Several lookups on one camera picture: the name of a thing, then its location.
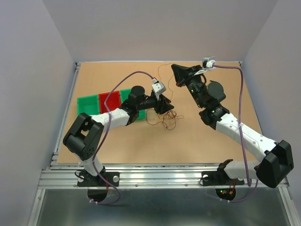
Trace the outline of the green bin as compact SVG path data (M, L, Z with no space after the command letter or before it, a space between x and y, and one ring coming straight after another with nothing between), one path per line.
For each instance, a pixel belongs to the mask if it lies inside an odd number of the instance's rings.
M122 89L122 90L119 91L121 103L124 103L124 101L126 99L128 99L128 95L129 95L130 92L131 92L131 89ZM144 120L145 118L146 118L146 111L145 110L140 110L137 120Z
M77 98L77 114L86 113L88 115L100 114L98 95L91 95Z

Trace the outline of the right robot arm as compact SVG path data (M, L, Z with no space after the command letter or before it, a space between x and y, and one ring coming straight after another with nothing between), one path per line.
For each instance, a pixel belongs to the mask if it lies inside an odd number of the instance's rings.
M277 187L294 168L291 145L261 135L221 105L226 98L223 86L216 81L207 82L204 75L215 66L214 60L193 67L171 66L176 85L186 86L197 106L202 108L199 115L203 123L242 146L243 161L226 160L203 184L221 185L240 178L249 184L254 179L270 188Z

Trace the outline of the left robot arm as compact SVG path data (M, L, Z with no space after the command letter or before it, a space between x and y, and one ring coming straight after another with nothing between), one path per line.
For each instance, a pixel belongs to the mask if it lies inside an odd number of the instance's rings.
M106 182L112 182L112 176L106 175L105 167L96 157L98 145L103 144L109 130L132 124L141 110L153 109L157 114L165 114L173 108L171 100L163 94L152 91L148 96L142 86L134 86L115 110L99 115L79 114L63 138L63 145L84 167L77 174L78 186L105 186Z

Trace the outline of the red bin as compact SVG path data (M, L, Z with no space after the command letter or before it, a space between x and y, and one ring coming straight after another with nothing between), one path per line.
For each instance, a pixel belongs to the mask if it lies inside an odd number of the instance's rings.
M109 95L108 93L101 93L98 94L98 98L99 98L99 106L100 106L100 113L107 113L108 110L104 105L104 102L107 98L107 96ZM120 99L120 93L119 91L114 91L110 97L108 98L107 102L106 102L108 108L113 111L116 108L118 108L121 105L121 99Z

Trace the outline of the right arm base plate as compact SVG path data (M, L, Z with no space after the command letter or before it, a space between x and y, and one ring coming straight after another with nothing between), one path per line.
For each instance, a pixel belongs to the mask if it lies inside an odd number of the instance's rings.
M244 185L244 180L231 179L225 172L203 171L199 180L201 186Z

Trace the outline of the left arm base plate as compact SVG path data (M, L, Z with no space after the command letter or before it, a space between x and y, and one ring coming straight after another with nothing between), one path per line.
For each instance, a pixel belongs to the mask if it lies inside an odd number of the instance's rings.
M105 187L108 184L103 181L99 176L91 176L85 170L75 171L75 176L77 177L77 186L78 187ZM106 181L114 185L115 187L119 186L120 173L119 172L103 172L102 176Z

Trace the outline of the aluminium rail frame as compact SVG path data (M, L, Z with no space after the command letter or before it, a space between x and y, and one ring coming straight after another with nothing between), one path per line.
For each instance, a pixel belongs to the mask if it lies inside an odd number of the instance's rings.
M225 134L205 125L199 108L186 86L176 86L171 65L186 67L203 62L83 62L76 76L71 105L59 142L59 153L68 154L74 161L71 169L84 170L79 158L63 145L63 138L76 120L77 98L108 93L104 105L114 91L142 86L150 95L152 79L162 82L165 97L173 110L157 114L147 109L144 120L109 130L103 144L98 145L96 157L105 172L119 172L119 186L107 182L105 187L90 189L116 190L138 188L182 188L201 186L203 171L216 171L226 160L243 161L242 146ZM223 86L226 98L221 105L242 121L244 77L238 63L216 62L214 69L204 75L207 82ZM64 185L77 186L77 177L69 169L50 172L50 178L64 179Z

